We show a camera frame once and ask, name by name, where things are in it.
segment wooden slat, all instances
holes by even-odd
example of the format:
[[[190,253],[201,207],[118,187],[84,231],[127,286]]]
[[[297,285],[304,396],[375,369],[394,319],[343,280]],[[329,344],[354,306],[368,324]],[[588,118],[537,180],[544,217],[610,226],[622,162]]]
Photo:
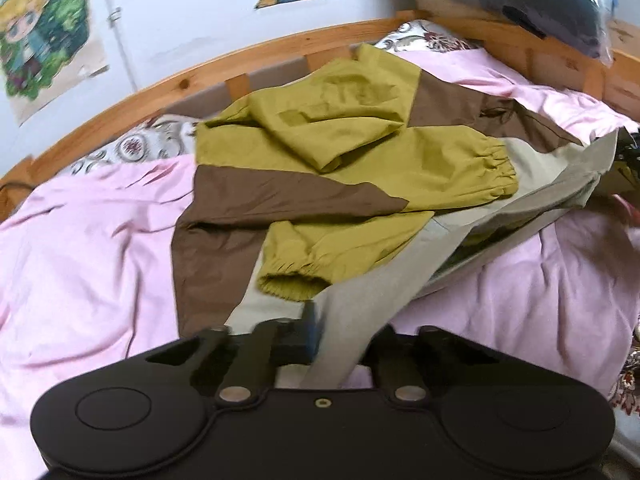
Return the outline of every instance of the wooden slat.
[[[485,20],[489,22],[507,22],[508,20],[492,14],[486,10],[461,4],[454,0],[415,0],[419,10],[427,12],[428,16],[441,18],[467,18],[470,20]]]
[[[640,83],[640,59],[624,52],[613,51],[613,66],[610,73],[619,75],[623,79]]]
[[[499,43],[498,41],[485,41],[484,49],[506,66],[520,72],[524,77],[530,77],[527,49]]]
[[[397,18],[385,18],[301,32],[236,50],[177,73],[113,105],[63,137],[34,161],[32,175],[37,183],[44,182],[95,146],[210,86],[321,50],[377,41],[401,23]]]
[[[529,81],[533,81],[533,57],[534,57],[533,50],[530,48],[525,48],[524,57],[525,57],[525,71],[522,72],[522,75],[526,77]]]
[[[604,95],[604,66],[598,61],[588,64],[584,73],[582,91],[602,101]]]
[[[31,165],[33,157],[24,158],[2,178],[0,178],[0,186],[8,182],[17,182],[21,184],[34,185],[31,177]],[[6,220],[15,207],[27,198],[30,190],[23,187],[5,187],[0,189],[0,222]]]
[[[640,85],[609,72],[605,79],[603,101],[635,121],[640,121]]]
[[[396,18],[403,22],[410,22],[416,19],[415,10],[398,10],[396,11]]]
[[[227,79],[225,84],[232,101],[237,101],[239,98],[251,93],[251,81],[249,81],[247,74],[240,74]]]
[[[441,18],[433,16],[432,20],[453,32],[471,40],[495,41],[517,46],[519,48],[531,48],[536,52],[555,54],[567,59],[575,59],[583,62],[587,58],[577,50],[571,48],[555,38],[541,40],[523,28],[511,23],[485,22],[482,20],[467,20],[463,18]]]
[[[535,84],[581,91],[584,67],[573,59],[532,51],[532,70],[529,80]]]
[[[609,32],[613,49],[640,57],[640,27],[621,20],[611,20]]]
[[[332,59],[337,59],[339,57],[351,59],[351,49],[348,46],[337,46],[336,48],[321,50],[320,52],[314,52],[305,56],[306,65],[309,67],[311,72],[318,70],[321,66],[326,65]]]

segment pillow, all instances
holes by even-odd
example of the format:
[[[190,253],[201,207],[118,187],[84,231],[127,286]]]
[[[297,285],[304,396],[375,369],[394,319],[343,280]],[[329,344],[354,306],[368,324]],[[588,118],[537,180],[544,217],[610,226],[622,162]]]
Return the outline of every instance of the pillow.
[[[478,48],[476,44],[459,38],[450,30],[427,20],[403,23],[398,30],[385,36],[375,46],[391,53],[409,50],[452,52]]]
[[[108,164],[132,164],[195,153],[200,119],[165,114],[134,126],[126,134],[85,155],[58,175],[87,174]]]

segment pink duvet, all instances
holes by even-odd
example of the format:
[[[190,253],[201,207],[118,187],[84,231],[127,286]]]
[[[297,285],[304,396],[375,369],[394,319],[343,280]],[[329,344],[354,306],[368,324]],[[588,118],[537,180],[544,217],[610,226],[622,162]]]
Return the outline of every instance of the pink duvet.
[[[483,48],[446,53],[429,50],[393,54],[443,81],[485,94],[516,99],[529,110],[550,118],[584,145],[621,126],[630,132],[638,130],[637,123],[587,94],[533,85]]]
[[[640,314],[640,229],[610,203],[573,210],[450,286],[412,301],[401,333],[434,325],[608,396]]]
[[[0,479],[46,471],[31,408],[54,384],[177,337],[170,243],[192,155],[40,186],[0,224]]]
[[[636,129],[588,96],[528,84],[482,50],[400,55],[441,79],[516,98],[586,144]],[[185,155],[59,177],[0,224],[0,479],[45,471],[29,430],[44,391],[177,336],[170,241],[193,172]],[[573,211],[412,302],[394,325],[440,326],[607,394],[640,310],[639,248],[640,233],[610,212]]]

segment black plastic device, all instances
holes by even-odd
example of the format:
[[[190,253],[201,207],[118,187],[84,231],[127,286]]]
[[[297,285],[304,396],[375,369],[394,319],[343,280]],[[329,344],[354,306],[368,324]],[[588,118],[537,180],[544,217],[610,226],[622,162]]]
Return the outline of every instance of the black plastic device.
[[[604,478],[614,417],[598,392],[434,327],[381,331],[372,389],[274,388],[277,367],[313,360],[315,326],[309,303],[58,384],[31,415],[46,478]]]

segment clothing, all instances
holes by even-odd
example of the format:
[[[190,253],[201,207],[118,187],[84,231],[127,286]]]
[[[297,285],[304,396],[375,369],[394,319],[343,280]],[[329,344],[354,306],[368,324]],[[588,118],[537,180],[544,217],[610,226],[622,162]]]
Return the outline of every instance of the clothing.
[[[393,52],[437,78],[494,96],[515,99],[525,108],[551,119],[588,145],[618,128],[630,132],[638,124],[602,101],[574,90],[534,85],[482,48],[455,52]]]
[[[406,127],[415,107],[422,105],[420,100],[414,103],[420,77],[417,67],[366,46],[358,60],[336,60],[293,85],[254,92],[201,123],[198,161],[219,170],[198,170],[195,206],[178,222],[178,230],[200,234],[202,225],[208,226],[204,240],[193,248],[202,253],[202,261],[187,256],[193,253],[181,246],[186,235],[177,234],[174,240],[178,304],[192,315],[196,304],[219,311],[210,298],[225,298],[228,282],[222,276],[201,280],[196,268],[212,267],[207,253],[228,253],[212,232],[222,224],[225,235],[233,226],[246,229],[247,220],[239,219],[239,212],[251,214],[252,227],[268,233],[266,240],[261,235],[252,238],[255,243],[241,246],[251,257],[242,257],[244,270],[234,273],[245,279],[233,280],[239,288],[233,294],[235,304],[225,302],[222,308],[227,316],[242,298],[263,240],[258,288],[286,300],[307,300],[333,283],[388,262],[434,210],[472,207],[513,194],[517,180],[500,140],[469,126]],[[223,168],[226,180],[220,186],[233,192],[205,190],[205,174],[215,188]],[[252,169],[245,173],[255,182],[243,181],[240,168]],[[348,203],[348,211],[331,202],[321,204],[318,192],[324,193],[328,180],[336,181],[332,189],[342,189],[336,192],[339,197],[349,196],[354,185],[370,183],[379,200],[356,209]],[[296,187],[284,184],[289,181]],[[305,200],[300,202],[300,194],[314,199],[311,209]],[[238,196],[243,201],[236,204]],[[279,211],[260,217],[256,205],[272,199]],[[232,218],[194,213],[204,211],[204,203],[212,200],[214,208],[232,212]],[[211,289],[214,284],[219,292]],[[180,319],[195,330],[186,317]]]
[[[397,84],[397,75],[408,70],[402,64],[388,61],[388,53],[370,46],[361,47],[357,56],[358,62],[392,66],[390,72],[395,74],[396,79],[391,79],[390,84]],[[479,269],[491,258],[560,218],[568,208],[584,206],[600,176],[611,167],[616,150],[616,132],[585,147],[551,121],[530,112],[514,100],[448,84],[424,72],[418,75],[417,85],[408,112],[409,126],[462,124],[487,136],[499,137],[516,170],[518,190],[513,196],[484,205],[439,213],[393,259],[360,276],[334,283],[316,295],[314,302],[321,313],[324,335],[318,356],[304,379],[306,387],[336,387],[348,377],[370,338],[409,301],[455,284],[461,276]],[[246,123],[244,126],[249,129],[255,124]],[[222,128],[229,127],[222,126],[215,130],[216,134]],[[200,149],[201,138],[206,139],[198,134],[196,152]],[[225,160],[228,156],[248,156],[252,158],[252,164],[253,161],[264,160],[259,154],[261,145],[252,144],[249,153],[248,149],[239,150],[241,153],[234,151],[237,145],[227,142],[220,146],[218,151],[212,153],[216,160],[210,162],[232,166],[232,158]],[[303,164],[298,167],[309,168]],[[287,169],[303,171],[296,167]],[[226,186],[224,193],[232,194],[239,189],[241,186]],[[268,187],[264,192],[257,191],[257,194],[271,196]],[[198,201],[198,183],[194,195]],[[259,204],[260,200],[257,200],[251,206]],[[508,229],[517,224],[522,227],[515,231]],[[181,268],[185,261],[176,251],[179,246],[175,243],[178,234],[199,232],[202,237],[199,246],[203,250],[210,243],[210,247],[222,254],[226,247],[213,242],[213,234],[218,231],[227,232],[210,222],[178,226],[174,238],[175,268]],[[492,237],[489,244],[481,244],[475,251],[463,248],[467,252],[462,256],[456,251],[468,236],[482,237],[494,232],[500,236]],[[234,295],[234,302],[241,299],[227,321],[236,332],[247,332],[265,319],[295,316],[300,310],[299,302],[285,301],[260,290],[262,262],[257,260],[263,257],[265,249],[265,245],[259,248],[256,243],[254,264],[243,273],[244,290],[236,283],[239,290]],[[247,258],[245,264],[249,266],[250,261],[251,258]],[[201,295],[199,305],[204,309],[205,317],[224,319],[233,302],[221,306],[216,303],[216,297],[209,288],[214,278],[224,288],[223,276],[214,276],[210,272],[208,280],[203,278],[192,275],[175,280],[178,315],[184,316],[183,319],[191,315],[190,303],[180,300],[187,291],[186,296],[192,299]],[[197,322],[190,330],[196,328]]]
[[[170,242],[193,173],[185,155],[57,177],[0,224],[0,478],[46,471],[29,417],[50,387],[177,338]]]

